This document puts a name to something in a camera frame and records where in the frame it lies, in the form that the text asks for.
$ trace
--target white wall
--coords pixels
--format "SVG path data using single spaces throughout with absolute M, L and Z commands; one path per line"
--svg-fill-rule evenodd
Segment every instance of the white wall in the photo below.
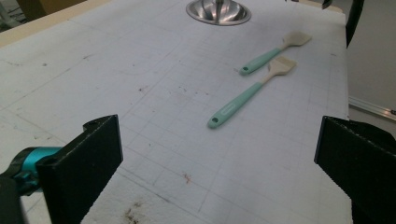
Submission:
M 396 109 L 395 10 L 395 0 L 366 0 L 347 50 L 349 95 L 390 109 Z

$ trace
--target metal bowl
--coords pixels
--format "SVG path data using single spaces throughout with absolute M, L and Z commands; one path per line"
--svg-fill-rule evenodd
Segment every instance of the metal bowl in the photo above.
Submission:
M 198 0 L 186 7 L 194 19 L 213 25 L 237 25 L 248 21 L 250 10 L 232 0 Z

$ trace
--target wooden edge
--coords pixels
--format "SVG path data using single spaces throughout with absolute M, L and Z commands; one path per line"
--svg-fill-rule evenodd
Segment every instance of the wooden edge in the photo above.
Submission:
M 299 3 L 305 4 L 305 5 L 309 5 L 311 7 L 321 7 L 321 3 L 312 2 L 312 1 L 309 1 L 309 0 L 299 0 Z M 344 13 L 343 9 L 341 9 L 339 7 L 329 6 L 328 8 L 326 8 L 326 10 Z
M 4 31 L 0 33 L 0 48 L 17 42 L 18 40 L 21 40 L 29 35 L 33 35 L 42 30 L 50 28 L 51 26 L 62 21 L 67 21 L 109 1 L 111 0 L 87 0 L 72 7 L 68 7 L 61 11 L 49 14 L 48 16 L 42 17 L 40 19 L 30 21 L 23 25 Z

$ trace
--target spatula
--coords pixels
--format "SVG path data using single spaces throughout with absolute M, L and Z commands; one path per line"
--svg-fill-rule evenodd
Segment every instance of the spatula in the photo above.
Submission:
M 253 59 L 249 63 L 245 64 L 240 70 L 239 73 L 241 75 L 248 75 L 266 63 L 268 63 L 271 59 L 273 59 L 278 53 L 280 53 L 282 50 L 291 47 L 291 46 L 301 46 L 308 42 L 312 36 L 306 35 L 302 32 L 299 31 L 293 31 L 288 33 L 286 36 L 283 37 L 283 45 L 279 48 L 275 48 L 271 51 L 268 51 L 264 53 L 263 55 Z
M 229 119 L 239 108 L 242 107 L 271 77 L 276 75 L 286 75 L 294 66 L 295 61 L 285 57 L 278 57 L 272 60 L 269 64 L 269 73 L 262 80 L 253 84 L 250 88 L 242 92 L 240 95 L 231 100 L 230 103 L 225 105 L 221 110 L 215 113 L 207 123 L 209 128 L 217 128 L 227 119 Z

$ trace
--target metal frame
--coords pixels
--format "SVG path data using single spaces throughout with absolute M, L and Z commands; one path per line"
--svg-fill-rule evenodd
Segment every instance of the metal frame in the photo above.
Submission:
M 374 105 L 353 96 L 349 96 L 349 104 L 364 111 L 368 111 L 370 113 L 381 116 L 383 118 L 396 121 L 396 110 L 388 109 L 380 105 Z

